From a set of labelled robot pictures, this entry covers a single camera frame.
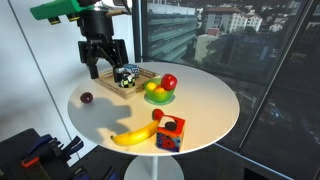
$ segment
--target city view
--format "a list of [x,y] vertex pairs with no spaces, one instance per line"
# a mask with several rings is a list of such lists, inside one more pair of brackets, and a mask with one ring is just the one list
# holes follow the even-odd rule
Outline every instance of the city view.
[[149,0],[146,20],[147,57],[205,70],[237,95],[239,120],[218,143],[297,179],[320,165],[319,5],[285,54],[306,3]]

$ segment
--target gray wall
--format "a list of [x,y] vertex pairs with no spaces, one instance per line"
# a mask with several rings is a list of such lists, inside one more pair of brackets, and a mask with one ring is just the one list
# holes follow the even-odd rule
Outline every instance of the gray wall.
[[[77,42],[85,40],[76,22],[51,26],[47,20],[37,21],[30,7],[43,0],[0,1],[0,141],[23,130],[34,128],[40,135],[51,134],[62,143],[80,136],[85,148],[80,157],[95,144],[73,127],[67,112],[72,91],[90,79],[80,63]],[[133,63],[132,21],[130,16],[113,18],[115,36],[126,41],[129,61]],[[110,68],[100,60],[99,70]],[[78,160],[73,156],[69,164]]]

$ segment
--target banana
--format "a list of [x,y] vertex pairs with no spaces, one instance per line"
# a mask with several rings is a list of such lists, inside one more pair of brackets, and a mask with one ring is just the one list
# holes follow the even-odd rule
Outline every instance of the banana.
[[113,142],[119,146],[130,146],[141,143],[148,139],[157,132],[159,120],[153,120],[150,124],[143,128],[127,133],[119,134],[117,136],[111,136]]

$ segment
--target wooden tray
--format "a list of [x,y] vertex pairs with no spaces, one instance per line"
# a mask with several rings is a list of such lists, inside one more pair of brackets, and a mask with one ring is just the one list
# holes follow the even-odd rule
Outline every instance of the wooden tray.
[[119,95],[123,99],[129,99],[137,94],[139,91],[144,90],[143,84],[152,78],[158,77],[160,74],[149,71],[147,69],[139,68],[140,74],[136,78],[135,86],[132,88],[121,88],[114,82],[112,69],[99,73],[99,78],[95,79],[96,82]]

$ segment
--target glass window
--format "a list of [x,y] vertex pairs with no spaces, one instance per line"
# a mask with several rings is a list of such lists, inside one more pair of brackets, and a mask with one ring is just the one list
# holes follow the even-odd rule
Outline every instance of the glass window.
[[[319,94],[316,88],[319,88],[320,83],[316,83],[316,78],[313,78],[314,81],[310,78],[318,77],[313,72],[320,72],[315,70],[319,67],[316,66],[319,54],[315,54],[320,52],[317,44],[319,39],[316,41],[319,38],[319,28],[316,29],[318,26],[306,29],[301,42],[297,44],[298,51],[292,54],[288,64],[283,65],[283,76],[276,76],[278,70],[282,69],[290,42],[299,30],[296,27],[299,27],[300,18],[311,2],[313,1],[148,1],[142,8],[146,16],[142,17],[145,33],[142,35],[141,56],[144,61],[166,61],[194,66],[219,77],[235,92],[241,112],[235,127],[218,143],[237,152],[241,148],[241,153],[279,172],[296,177],[299,172],[295,170],[304,170],[304,175],[311,177],[317,163],[306,164],[308,168],[311,167],[310,171],[306,171],[306,168],[295,169],[285,159],[282,163],[278,162],[278,156],[287,153],[288,156],[284,158],[294,159],[295,155],[300,155],[290,148],[294,148],[294,142],[302,143],[305,140],[299,137],[302,131],[306,131],[304,133],[308,135],[305,136],[313,139],[311,142],[314,141],[302,143],[303,145],[313,144],[310,148],[320,146],[316,140],[319,138],[320,142],[320,132],[316,133],[320,127],[314,125],[315,117],[319,118],[316,109],[320,109],[320,100],[319,95],[316,95]],[[249,16],[252,12],[257,15],[254,21]],[[244,24],[237,23],[237,18],[232,16],[241,17]],[[320,18],[312,19],[320,25]],[[308,70],[305,64],[314,71]],[[274,93],[265,100],[266,95],[271,94],[268,90],[274,79],[277,80]],[[302,90],[298,87],[304,86],[310,91],[299,94]],[[304,103],[313,108],[306,108],[308,106],[304,106]],[[273,147],[269,147],[271,144],[276,147],[275,151]],[[316,150],[318,149],[312,150],[312,155],[315,155]],[[312,160],[300,157],[304,162]]]

